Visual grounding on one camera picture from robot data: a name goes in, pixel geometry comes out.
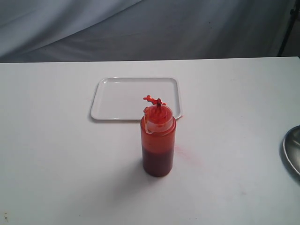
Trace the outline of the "red sauce squeeze bottle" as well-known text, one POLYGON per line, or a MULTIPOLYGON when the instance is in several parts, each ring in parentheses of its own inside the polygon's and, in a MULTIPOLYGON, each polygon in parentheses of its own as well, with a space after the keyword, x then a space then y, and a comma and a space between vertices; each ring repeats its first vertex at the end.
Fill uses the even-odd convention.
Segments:
POLYGON ((154 177, 166 176, 173 167, 176 119, 167 105, 147 106, 141 118, 142 165, 154 177))

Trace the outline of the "red sauce puddle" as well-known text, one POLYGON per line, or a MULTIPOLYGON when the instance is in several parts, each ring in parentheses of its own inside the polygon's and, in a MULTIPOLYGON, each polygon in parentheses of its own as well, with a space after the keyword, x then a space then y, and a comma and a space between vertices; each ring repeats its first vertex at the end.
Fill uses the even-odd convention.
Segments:
POLYGON ((166 105, 166 103, 163 103, 160 98, 154 99, 150 95, 147 95, 143 98, 143 100, 152 103, 153 105, 166 105))

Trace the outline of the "white rectangular plastic tray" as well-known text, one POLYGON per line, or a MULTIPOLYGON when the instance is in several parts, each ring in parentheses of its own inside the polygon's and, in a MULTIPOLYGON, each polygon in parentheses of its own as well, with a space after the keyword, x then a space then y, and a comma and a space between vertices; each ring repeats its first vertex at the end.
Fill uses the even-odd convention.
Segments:
POLYGON ((180 90, 174 78, 108 77, 98 83, 90 116, 103 121, 139 121, 152 103, 143 98, 160 98, 178 119, 182 115, 180 90))

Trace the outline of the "metal bowl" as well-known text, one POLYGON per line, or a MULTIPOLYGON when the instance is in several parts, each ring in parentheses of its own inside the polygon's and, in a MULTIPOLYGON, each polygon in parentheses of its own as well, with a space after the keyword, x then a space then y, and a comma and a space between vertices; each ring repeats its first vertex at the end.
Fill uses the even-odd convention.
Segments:
POLYGON ((288 167, 300 177, 300 126, 288 130, 283 138, 282 150, 288 167))

